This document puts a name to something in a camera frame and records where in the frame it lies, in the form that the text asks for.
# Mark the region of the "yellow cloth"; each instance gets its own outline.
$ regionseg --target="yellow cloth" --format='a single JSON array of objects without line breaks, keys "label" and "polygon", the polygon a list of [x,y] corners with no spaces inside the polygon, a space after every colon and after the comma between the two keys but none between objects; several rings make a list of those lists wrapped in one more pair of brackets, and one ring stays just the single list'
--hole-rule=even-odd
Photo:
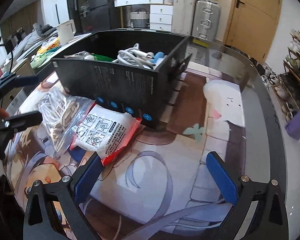
[{"label": "yellow cloth", "polygon": [[57,46],[60,45],[60,40],[59,40],[59,37],[51,44],[49,44],[48,46],[42,46],[38,51],[37,51],[37,54],[42,54],[42,53],[45,53],[47,50],[49,49],[53,49]]}]

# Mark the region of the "woven basket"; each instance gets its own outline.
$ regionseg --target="woven basket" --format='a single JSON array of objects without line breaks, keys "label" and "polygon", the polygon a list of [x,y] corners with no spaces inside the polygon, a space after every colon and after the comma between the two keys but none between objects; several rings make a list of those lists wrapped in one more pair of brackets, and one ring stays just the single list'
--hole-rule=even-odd
[{"label": "woven basket", "polygon": [[148,28],[149,27],[149,14],[145,11],[137,10],[130,13],[131,28]]}]

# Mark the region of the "blue circular icon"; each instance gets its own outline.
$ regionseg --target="blue circular icon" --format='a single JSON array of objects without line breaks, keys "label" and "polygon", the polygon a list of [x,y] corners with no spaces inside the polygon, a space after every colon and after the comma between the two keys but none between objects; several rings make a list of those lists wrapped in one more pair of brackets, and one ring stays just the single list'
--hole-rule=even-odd
[{"label": "blue circular icon", "polygon": [[118,108],[117,104],[115,102],[110,102],[110,105],[113,107],[113,108]]},{"label": "blue circular icon", "polygon": [[126,107],[126,111],[129,114],[133,114],[134,113],[133,110],[130,107]]},{"label": "blue circular icon", "polygon": [[103,98],[101,97],[97,97],[97,100],[100,102],[100,103],[104,103],[105,101],[103,100]]},{"label": "blue circular icon", "polygon": [[143,117],[144,119],[146,119],[147,121],[151,121],[151,120],[152,120],[152,116],[149,115],[149,114],[143,114],[142,117]]}]

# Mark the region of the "metal screw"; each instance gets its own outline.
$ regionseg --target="metal screw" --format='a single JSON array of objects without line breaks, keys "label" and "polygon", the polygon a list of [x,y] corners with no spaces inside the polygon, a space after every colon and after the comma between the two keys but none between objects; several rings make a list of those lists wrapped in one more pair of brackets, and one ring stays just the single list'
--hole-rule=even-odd
[{"label": "metal screw", "polygon": [[248,182],[250,180],[250,178],[247,175],[242,175],[241,180],[244,182]]},{"label": "metal screw", "polygon": [[39,186],[40,182],[41,182],[41,181],[37,179],[37,180],[33,183],[33,186],[35,186],[35,187],[36,187],[36,186]]},{"label": "metal screw", "polygon": [[68,182],[70,180],[70,176],[66,175],[62,178],[63,182]]},{"label": "metal screw", "polygon": [[275,179],[272,179],[271,183],[272,183],[273,186],[277,186],[278,185],[278,182]]}]

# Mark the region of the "white kettle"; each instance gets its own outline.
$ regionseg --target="white kettle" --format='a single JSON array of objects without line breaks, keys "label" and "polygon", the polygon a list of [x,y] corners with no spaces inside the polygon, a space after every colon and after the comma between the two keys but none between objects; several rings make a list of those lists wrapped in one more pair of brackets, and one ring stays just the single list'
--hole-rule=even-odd
[{"label": "white kettle", "polygon": [[64,45],[74,39],[74,34],[76,32],[76,29],[75,29],[74,21],[72,19],[60,23],[57,26],[57,30],[58,30],[60,45]]}]

